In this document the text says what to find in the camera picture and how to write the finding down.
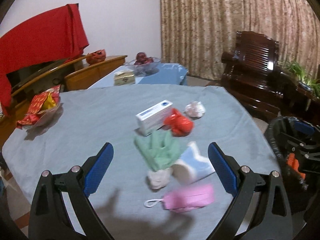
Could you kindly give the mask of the white alcohol pads box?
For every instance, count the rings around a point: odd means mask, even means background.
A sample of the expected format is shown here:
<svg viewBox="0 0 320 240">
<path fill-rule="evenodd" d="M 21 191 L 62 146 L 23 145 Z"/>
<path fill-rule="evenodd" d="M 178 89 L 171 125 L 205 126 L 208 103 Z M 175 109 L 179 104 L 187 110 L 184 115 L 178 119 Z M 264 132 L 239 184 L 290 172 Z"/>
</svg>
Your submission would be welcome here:
<svg viewBox="0 0 320 240">
<path fill-rule="evenodd" d="M 172 102 L 163 100 L 136 114 L 139 132 L 148 136 L 152 131 L 164 126 L 164 120 L 172 113 Z"/>
</svg>

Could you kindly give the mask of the red cloth cover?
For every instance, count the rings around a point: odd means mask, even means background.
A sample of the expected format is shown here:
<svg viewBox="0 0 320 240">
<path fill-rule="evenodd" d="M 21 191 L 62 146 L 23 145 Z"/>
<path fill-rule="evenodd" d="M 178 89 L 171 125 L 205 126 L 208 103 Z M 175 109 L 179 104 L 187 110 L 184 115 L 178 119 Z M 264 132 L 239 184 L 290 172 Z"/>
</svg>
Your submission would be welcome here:
<svg viewBox="0 0 320 240">
<path fill-rule="evenodd" d="M 38 14 L 1 37 L 1 108 L 8 115 L 11 84 L 7 74 L 24 67 L 73 59 L 89 45 L 77 4 Z"/>
</svg>

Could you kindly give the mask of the beige tissue box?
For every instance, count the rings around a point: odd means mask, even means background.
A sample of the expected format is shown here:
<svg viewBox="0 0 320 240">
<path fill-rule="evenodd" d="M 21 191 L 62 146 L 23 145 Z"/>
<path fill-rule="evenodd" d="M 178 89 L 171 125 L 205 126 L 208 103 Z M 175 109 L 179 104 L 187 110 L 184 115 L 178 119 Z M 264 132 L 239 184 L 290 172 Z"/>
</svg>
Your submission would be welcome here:
<svg viewBox="0 0 320 240">
<path fill-rule="evenodd" d="M 131 85 L 136 83 L 136 77 L 133 71 L 131 70 L 121 70 L 114 74 L 114 85 Z"/>
</svg>

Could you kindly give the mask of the pink face mask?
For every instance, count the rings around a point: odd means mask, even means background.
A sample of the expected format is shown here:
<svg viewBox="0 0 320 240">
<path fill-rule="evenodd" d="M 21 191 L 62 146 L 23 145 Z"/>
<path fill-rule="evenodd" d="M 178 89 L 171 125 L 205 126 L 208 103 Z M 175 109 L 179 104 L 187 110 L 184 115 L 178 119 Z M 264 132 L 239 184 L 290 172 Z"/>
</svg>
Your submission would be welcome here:
<svg viewBox="0 0 320 240">
<path fill-rule="evenodd" d="M 161 199 L 151 199 L 144 203 L 147 208 L 162 203 L 165 210 L 184 213 L 206 207 L 214 202 L 214 191 L 210 184 L 188 186 L 166 193 Z"/>
</svg>

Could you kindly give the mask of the white paper ball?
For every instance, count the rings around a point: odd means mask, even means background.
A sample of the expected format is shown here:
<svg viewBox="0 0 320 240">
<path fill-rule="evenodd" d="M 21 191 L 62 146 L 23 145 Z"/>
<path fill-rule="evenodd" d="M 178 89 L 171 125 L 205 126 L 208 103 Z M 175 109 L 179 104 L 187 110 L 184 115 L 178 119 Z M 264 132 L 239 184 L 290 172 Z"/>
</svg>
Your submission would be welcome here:
<svg viewBox="0 0 320 240">
<path fill-rule="evenodd" d="M 204 116 L 206 109 L 202 102 L 200 101 L 193 101 L 186 105 L 184 112 L 187 116 L 191 118 L 201 118 Z"/>
</svg>

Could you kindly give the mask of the bowl of red snack packets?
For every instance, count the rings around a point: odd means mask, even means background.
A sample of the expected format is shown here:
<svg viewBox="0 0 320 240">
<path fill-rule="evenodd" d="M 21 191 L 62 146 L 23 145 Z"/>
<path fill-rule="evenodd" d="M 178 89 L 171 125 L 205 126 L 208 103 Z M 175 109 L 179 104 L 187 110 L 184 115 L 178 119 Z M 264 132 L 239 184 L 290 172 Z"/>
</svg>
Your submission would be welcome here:
<svg viewBox="0 0 320 240">
<path fill-rule="evenodd" d="M 17 121 L 19 129 L 31 129 L 48 124 L 60 107 L 60 85 L 54 86 L 33 97 L 27 113 Z"/>
</svg>

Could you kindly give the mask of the dark wooden side table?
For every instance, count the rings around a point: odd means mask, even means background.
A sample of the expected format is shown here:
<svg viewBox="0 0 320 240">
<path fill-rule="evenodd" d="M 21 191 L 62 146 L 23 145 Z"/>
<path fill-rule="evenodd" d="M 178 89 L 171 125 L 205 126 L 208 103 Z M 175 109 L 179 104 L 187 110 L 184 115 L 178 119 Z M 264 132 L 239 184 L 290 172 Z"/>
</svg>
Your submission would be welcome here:
<svg viewBox="0 0 320 240">
<path fill-rule="evenodd" d="M 282 84 L 280 113 L 295 116 L 314 125 L 319 125 L 319 98 L 310 86 L 304 83 L 284 81 Z"/>
</svg>

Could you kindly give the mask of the green potted plant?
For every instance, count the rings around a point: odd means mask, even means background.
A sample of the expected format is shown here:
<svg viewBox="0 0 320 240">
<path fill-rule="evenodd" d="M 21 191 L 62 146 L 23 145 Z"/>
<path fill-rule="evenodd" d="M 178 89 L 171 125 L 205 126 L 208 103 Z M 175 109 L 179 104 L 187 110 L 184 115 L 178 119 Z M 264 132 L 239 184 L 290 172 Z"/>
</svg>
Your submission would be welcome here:
<svg viewBox="0 0 320 240">
<path fill-rule="evenodd" d="M 295 75 L 301 84 L 310 88 L 315 97 L 319 98 L 319 79 L 314 79 L 297 61 L 286 60 L 280 62 L 279 65 L 289 73 Z"/>
</svg>

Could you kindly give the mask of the mint green rubber glove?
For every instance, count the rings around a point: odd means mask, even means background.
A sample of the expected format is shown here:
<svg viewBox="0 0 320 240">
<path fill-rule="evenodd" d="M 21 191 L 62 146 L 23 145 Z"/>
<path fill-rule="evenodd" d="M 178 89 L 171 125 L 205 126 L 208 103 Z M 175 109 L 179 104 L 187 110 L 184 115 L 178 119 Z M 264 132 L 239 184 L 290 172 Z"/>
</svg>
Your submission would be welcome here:
<svg viewBox="0 0 320 240">
<path fill-rule="evenodd" d="M 187 148 L 170 130 L 156 130 L 147 137 L 136 136 L 134 143 L 153 172 L 170 168 Z"/>
</svg>

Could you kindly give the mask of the black lined trash bin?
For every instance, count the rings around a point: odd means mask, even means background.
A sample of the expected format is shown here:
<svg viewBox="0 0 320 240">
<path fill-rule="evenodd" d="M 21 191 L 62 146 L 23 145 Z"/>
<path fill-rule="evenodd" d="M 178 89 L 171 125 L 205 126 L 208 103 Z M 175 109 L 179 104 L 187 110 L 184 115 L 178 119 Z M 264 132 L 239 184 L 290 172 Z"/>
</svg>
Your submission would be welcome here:
<svg viewBox="0 0 320 240">
<path fill-rule="evenodd" d="M 319 126 L 280 116 L 264 136 L 278 161 L 291 212 L 302 212 L 307 222 L 319 205 Z"/>
</svg>

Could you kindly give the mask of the orange foam net sleeve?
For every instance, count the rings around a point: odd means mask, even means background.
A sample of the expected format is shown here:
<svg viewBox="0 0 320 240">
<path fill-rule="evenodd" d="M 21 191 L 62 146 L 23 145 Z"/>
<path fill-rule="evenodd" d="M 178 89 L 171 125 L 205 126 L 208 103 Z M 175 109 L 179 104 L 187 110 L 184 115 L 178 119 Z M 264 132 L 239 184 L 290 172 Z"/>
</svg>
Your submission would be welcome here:
<svg viewBox="0 0 320 240">
<path fill-rule="evenodd" d="M 292 167 L 293 170 L 296 171 L 303 180 L 305 179 L 305 174 L 299 172 L 299 170 L 298 170 L 298 168 L 299 168 L 299 162 L 298 162 L 298 160 L 295 158 L 295 154 L 294 154 L 294 153 L 290 153 L 290 154 L 288 155 L 286 163 L 287 163 L 287 165 L 289 165 L 290 167 Z"/>
</svg>

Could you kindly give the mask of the glass bowl of red fruit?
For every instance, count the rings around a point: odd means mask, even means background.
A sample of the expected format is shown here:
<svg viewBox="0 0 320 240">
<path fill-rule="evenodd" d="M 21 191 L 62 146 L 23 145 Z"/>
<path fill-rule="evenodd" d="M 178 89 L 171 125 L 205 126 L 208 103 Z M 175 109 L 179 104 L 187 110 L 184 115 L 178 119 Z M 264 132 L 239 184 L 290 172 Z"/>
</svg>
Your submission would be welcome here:
<svg viewBox="0 0 320 240">
<path fill-rule="evenodd" d="M 146 53 L 139 52 L 136 55 L 136 59 L 130 62 L 125 62 L 125 66 L 136 76 L 154 74 L 158 65 L 161 63 L 161 59 L 157 57 L 148 57 Z"/>
</svg>

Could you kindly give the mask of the grey blue tablecloth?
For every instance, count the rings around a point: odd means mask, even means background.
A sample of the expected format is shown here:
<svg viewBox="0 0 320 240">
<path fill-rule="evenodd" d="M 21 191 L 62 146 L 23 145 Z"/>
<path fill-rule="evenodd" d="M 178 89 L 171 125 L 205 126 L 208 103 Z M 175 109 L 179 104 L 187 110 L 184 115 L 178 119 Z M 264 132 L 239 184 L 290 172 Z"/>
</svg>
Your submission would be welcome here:
<svg viewBox="0 0 320 240">
<path fill-rule="evenodd" d="M 109 142 L 114 158 L 96 193 L 89 198 L 101 221 L 115 239 L 206 239 L 229 206 L 232 196 L 217 175 L 203 180 L 214 188 L 214 202 L 187 213 L 144 206 L 149 199 L 178 187 L 171 180 L 158 192 L 146 183 L 148 167 L 136 149 L 136 115 L 169 100 L 180 111 L 193 101 L 206 112 L 195 120 L 181 147 L 194 141 L 202 155 L 211 142 L 254 172 L 269 174 L 279 168 L 274 153 L 248 112 L 224 88 L 180 85 L 128 85 L 92 88 L 60 95 L 61 112 L 43 129 L 16 129 L 2 154 L 27 200 L 32 200 L 44 170 L 65 173 L 82 165 Z"/>
</svg>

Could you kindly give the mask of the beige patterned curtain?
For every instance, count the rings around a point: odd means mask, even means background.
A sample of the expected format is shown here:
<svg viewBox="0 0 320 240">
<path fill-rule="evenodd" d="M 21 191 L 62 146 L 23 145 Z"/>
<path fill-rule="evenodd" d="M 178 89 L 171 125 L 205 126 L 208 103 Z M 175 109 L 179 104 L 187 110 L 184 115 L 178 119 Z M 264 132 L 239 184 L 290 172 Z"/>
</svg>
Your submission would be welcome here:
<svg viewBox="0 0 320 240">
<path fill-rule="evenodd" d="M 280 61 L 297 61 L 315 76 L 319 19 L 307 0 L 160 0 L 162 59 L 193 76 L 219 79 L 221 55 L 235 48 L 237 31 L 279 42 Z"/>
</svg>

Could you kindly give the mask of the light blue table cover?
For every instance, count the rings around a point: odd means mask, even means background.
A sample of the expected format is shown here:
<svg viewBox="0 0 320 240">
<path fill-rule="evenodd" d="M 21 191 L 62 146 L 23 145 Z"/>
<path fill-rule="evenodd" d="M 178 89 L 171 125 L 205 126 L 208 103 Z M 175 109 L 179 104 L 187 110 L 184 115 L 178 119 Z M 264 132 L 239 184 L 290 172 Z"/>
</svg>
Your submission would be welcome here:
<svg viewBox="0 0 320 240">
<path fill-rule="evenodd" d="M 91 88 L 105 88 L 114 86 L 114 75 L 116 72 L 129 70 L 128 66 L 120 66 L 116 70 L 107 74 L 102 79 L 91 85 Z M 157 69 L 148 75 L 136 77 L 136 84 L 171 84 L 171 85 L 187 85 L 188 70 L 178 63 L 160 63 Z"/>
</svg>

